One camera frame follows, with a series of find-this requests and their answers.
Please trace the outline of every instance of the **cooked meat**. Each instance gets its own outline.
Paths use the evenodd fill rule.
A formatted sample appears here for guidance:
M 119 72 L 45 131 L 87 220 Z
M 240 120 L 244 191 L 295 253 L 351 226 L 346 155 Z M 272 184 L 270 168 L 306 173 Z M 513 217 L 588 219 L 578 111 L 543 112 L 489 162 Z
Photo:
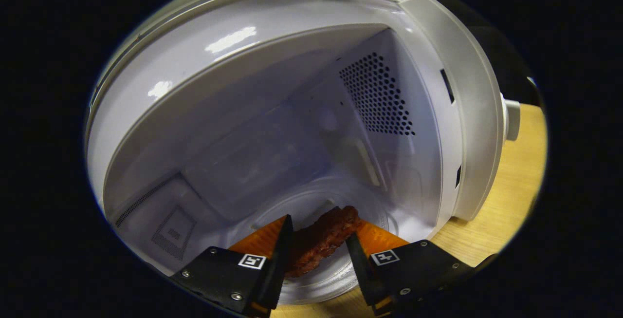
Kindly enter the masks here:
M 331 256 L 360 223 L 354 207 L 335 207 L 320 216 L 314 224 L 294 232 L 285 277 L 300 277 L 316 269 L 320 260 Z

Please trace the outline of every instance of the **perforated vent panel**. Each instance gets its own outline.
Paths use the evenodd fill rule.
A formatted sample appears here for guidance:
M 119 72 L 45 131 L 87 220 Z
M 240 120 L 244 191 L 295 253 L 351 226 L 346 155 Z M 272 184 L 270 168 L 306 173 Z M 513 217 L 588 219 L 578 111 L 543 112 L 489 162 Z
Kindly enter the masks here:
M 181 261 L 196 224 L 197 221 L 177 205 L 154 232 L 151 240 L 160 249 Z
M 399 83 L 383 60 L 371 53 L 342 69 L 340 78 L 368 131 L 416 135 Z
M 137 207 L 139 207 L 142 203 L 145 202 L 145 200 L 149 199 L 150 196 L 152 196 L 154 194 L 154 192 L 158 191 L 158 189 L 160 189 L 161 187 L 163 187 L 165 184 L 167 184 L 169 180 L 165 180 L 162 183 L 158 184 L 156 187 L 154 187 L 154 189 L 149 190 L 149 192 L 147 192 L 147 194 L 143 195 L 140 199 L 134 201 L 133 204 L 131 204 L 125 211 L 123 211 L 123 213 L 121 214 L 121 216 L 119 216 L 119 218 L 117 218 L 115 225 L 116 227 L 121 227 L 121 225 L 123 224 L 123 221 L 125 221 L 125 219 L 129 216 L 129 214 L 131 214 L 134 210 L 137 209 Z

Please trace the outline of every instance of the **wooden surface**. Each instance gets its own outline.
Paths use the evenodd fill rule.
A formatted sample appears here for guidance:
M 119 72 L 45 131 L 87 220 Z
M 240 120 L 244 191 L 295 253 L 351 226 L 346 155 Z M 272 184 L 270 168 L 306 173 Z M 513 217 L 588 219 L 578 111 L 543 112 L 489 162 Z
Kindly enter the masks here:
M 516 141 L 506 141 L 494 184 L 473 221 L 451 218 L 432 241 L 472 267 L 500 252 L 525 219 L 541 186 L 547 154 L 545 117 L 521 104 Z M 280 305 L 274 318 L 373 317 L 359 287 L 337 298 L 307 305 Z

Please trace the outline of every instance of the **grilled meat patty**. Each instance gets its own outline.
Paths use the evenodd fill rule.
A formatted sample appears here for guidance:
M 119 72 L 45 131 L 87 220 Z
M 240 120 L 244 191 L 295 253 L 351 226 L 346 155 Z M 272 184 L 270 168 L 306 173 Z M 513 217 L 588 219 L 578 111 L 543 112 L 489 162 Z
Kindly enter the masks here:
M 314 224 L 294 232 L 285 277 L 300 277 L 318 268 L 320 260 L 331 256 L 360 223 L 354 207 L 335 207 L 320 216 Z

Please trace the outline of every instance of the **black background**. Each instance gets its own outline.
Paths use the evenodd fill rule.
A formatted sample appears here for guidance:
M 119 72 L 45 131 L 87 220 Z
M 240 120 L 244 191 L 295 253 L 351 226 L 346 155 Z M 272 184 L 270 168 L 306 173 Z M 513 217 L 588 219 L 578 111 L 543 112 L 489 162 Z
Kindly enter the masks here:
M 9 316 L 215 316 L 147 269 L 95 205 L 82 160 L 85 105 L 105 61 L 169 0 L 6 0 L 3 222 Z M 618 181 L 620 23 L 615 0 L 463 0 L 535 73 L 550 126 L 541 200 L 500 258 L 421 316 L 620 310 L 612 210 Z M 598 134 L 594 129 L 609 129 Z

